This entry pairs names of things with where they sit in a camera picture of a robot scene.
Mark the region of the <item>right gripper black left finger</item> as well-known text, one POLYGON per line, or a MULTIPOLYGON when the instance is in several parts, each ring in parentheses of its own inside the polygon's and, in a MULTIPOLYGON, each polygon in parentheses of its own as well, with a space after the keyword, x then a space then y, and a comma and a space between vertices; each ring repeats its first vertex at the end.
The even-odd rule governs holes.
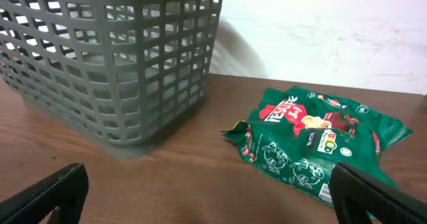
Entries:
POLYGON ((2 223, 79 223, 89 190, 85 165, 72 163, 1 202, 2 223))

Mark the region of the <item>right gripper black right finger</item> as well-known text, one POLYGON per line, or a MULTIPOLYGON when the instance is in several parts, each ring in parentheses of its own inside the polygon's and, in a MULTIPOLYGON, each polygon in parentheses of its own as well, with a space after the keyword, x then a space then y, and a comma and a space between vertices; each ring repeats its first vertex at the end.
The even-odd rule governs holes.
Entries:
POLYGON ((345 163, 332 169, 329 183, 339 223, 426 223, 426 204, 345 163))

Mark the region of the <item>green Nescafe coffee bag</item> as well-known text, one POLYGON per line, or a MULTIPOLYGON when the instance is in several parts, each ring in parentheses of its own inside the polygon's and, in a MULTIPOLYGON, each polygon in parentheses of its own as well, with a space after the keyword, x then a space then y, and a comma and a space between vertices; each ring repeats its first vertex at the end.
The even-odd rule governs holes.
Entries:
POLYGON ((391 185, 380 168, 385 150, 412 130, 352 99, 293 86, 268 88, 257 109, 223 136, 250 165, 332 206, 332 169, 343 161, 391 185))

